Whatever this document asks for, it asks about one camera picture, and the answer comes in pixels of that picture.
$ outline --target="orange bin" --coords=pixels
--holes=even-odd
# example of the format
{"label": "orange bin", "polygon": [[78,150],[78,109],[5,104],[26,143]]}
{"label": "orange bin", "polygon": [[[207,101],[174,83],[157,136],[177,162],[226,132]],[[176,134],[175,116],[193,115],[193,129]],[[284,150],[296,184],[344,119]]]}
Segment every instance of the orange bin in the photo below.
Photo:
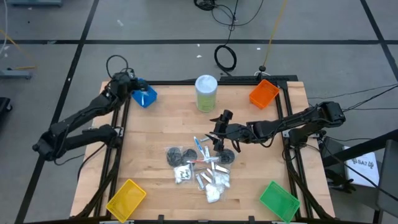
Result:
{"label": "orange bin", "polygon": [[279,89],[267,80],[260,84],[250,93],[250,102],[260,109],[264,109],[279,94]]}

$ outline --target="wooden tabletop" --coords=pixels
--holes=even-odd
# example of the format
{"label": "wooden tabletop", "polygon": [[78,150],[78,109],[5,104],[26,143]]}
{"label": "wooden tabletop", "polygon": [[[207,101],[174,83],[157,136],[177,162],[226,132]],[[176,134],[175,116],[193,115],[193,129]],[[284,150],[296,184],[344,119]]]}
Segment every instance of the wooden tabletop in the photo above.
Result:
{"label": "wooden tabletop", "polygon": [[[289,82],[288,86],[293,113],[307,108],[303,83]],[[231,188],[226,191],[223,200],[215,203],[206,201],[206,195],[198,190],[197,183],[175,184],[174,172],[165,154],[165,148],[169,146],[194,149],[193,137],[203,138],[205,133],[212,131],[214,123],[209,119],[218,117],[224,109],[233,112],[230,123],[278,119],[275,101],[260,110],[249,102],[248,96],[254,86],[219,86],[216,109],[202,113],[196,107],[193,85],[153,88],[158,93],[157,101],[148,108],[141,108],[134,100],[131,101],[124,132],[117,189],[126,180],[132,179],[147,192],[130,219],[153,220],[158,215],[165,215],[166,220],[247,220],[248,216],[254,215],[258,221],[280,220],[259,201],[259,197],[272,180],[290,191],[286,164],[281,156],[281,134],[276,135],[270,148],[241,144],[242,152],[236,154],[232,164]],[[286,116],[282,91],[280,96]],[[109,124],[111,118],[112,114],[98,117],[93,125]],[[211,142],[205,143],[210,149],[213,148]],[[308,144],[317,147],[314,139],[308,140]],[[100,145],[87,146],[86,157]],[[226,141],[225,146],[233,149],[230,141]],[[334,216],[320,153],[311,147],[303,148],[301,152],[309,190],[325,211]],[[103,149],[82,169],[71,215],[79,213],[98,189],[104,155]],[[301,191],[298,187],[297,190],[301,213],[306,217]],[[107,199],[108,191],[104,194],[102,215]]]}

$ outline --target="yellow cable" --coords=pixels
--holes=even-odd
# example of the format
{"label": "yellow cable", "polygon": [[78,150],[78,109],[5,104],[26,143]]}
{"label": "yellow cable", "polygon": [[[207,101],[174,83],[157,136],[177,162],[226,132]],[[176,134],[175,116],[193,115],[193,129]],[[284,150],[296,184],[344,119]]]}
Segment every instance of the yellow cable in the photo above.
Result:
{"label": "yellow cable", "polygon": [[12,44],[14,44],[14,46],[20,52],[22,52],[25,55],[25,57],[27,57],[28,60],[30,60],[30,62],[32,62],[34,64],[34,66],[17,67],[17,68],[15,68],[16,70],[27,70],[27,69],[35,69],[35,68],[37,68],[36,62],[33,59],[33,57],[31,57],[26,51],[24,51],[20,46],[18,46],[3,30],[0,30],[0,32],[6,37],[7,40],[9,40]]}
{"label": "yellow cable", "polygon": [[277,18],[276,21],[275,21],[275,25],[274,25],[274,28],[273,28],[272,33],[271,33],[271,38],[269,39],[269,42],[268,42],[267,53],[266,53],[266,59],[264,60],[264,63],[262,64],[264,67],[266,66],[266,63],[267,63],[268,54],[269,54],[269,52],[271,51],[271,42],[272,42],[272,39],[274,38],[274,34],[276,33],[276,30],[278,29],[278,24],[279,24],[280,18],[282,17],[282,15],[283,15],[283,13],[284,13],[284,11],[285,11],[286,3],[287,3],[287,0],[284,0],[284,3],[283,3],[283,5],[282,5],[282,9],[280,9],[278,18]]}

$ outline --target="blue bin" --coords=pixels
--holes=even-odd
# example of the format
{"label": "blue bin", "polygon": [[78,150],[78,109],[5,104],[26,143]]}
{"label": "blue bin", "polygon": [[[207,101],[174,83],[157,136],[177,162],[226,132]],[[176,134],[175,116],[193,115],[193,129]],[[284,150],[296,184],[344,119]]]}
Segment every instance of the blue bin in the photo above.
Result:
{"label": "blue bin", "polygon": [[[144,96],[144,105],[142,105],[142,96]],[[143,92],[138,90],[134,91],[131,97],[135,99],[138,105],[142,106],[143,108],[147,108],[156,100],[157,93],[151,86],[148,86],[147,94],[143,94]]]}

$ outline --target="gray floor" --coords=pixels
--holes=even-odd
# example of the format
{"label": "gray floor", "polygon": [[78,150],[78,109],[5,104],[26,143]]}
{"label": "gray floor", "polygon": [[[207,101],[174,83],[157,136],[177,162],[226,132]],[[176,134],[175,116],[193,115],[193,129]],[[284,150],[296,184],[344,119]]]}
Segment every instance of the gray floor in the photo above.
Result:
{"label": "gray floor", "polygon": [[[9,7],[9,35],[22,40],[80,39],[92,0],[64,1],[61,8]],[[233,7],[234,1],[218,0]],[[260,1],[240,1],[238,22],[248,20]],[[385,39],[398,39],[398,2],[368,1]],[[264,1],[258,17],[237,27],[232,39],[268,39],[282,1]],[[216,13],[221,19],[222,13]],[[0,15],[0,29],[4,16]],[[186,0],[100,1],[88,33],[89,40],[225,39],[228,28],[217,24],[209,12]],[[289,1],[276,39],[376,40],[360,1]],[[183,80],[202,74],[220,77],[215,66],[215,44],[85,45],[78,62],[61,118],[81,109],[97,95],[107,79],[105,60],[112,54],[124,55],[136,73],[147,80]],[[21,204],[37,154],[30,148],[52,119],[62,86],[77,45],[29,45],[21,47],[39,66],[31,80],[0,80],[0,96],[12,99],[14,110],[1,125],[0,134],[0,223],[12,223]],[[252,75],[264,60],[267,45],[231,44],[238,55],[233,75]],[[395,58],[398,45],[390,45]],[[0,55],[0,69],[30,65],[12,45]],[[230,56],[220,52],[222,63]],[[116,60],[110,69],[123,66]],[[273,75],[296,74],[305,82],[307,95],[330,96],[397,83],[380,45],[273,45],[267,63]],[[370,91],[336,99],[343,107],[365,100],[380,91]],[[397,92],[391,91],[363,108],[397,107]],[[328,130],[330,136],[371,138],[398,127],[395,111],[350,111],[347,122]],[[348,142],[351,146],[360,141]],[[69,153],[74,156],[78,149]],[[76,187],[81,159],[62,167],[46,163],[26,221],[66,218]],[[344,220],[371,222],[373,211],[331,191],[336,216]],[[386,217],[384,223],[396,223]]]}

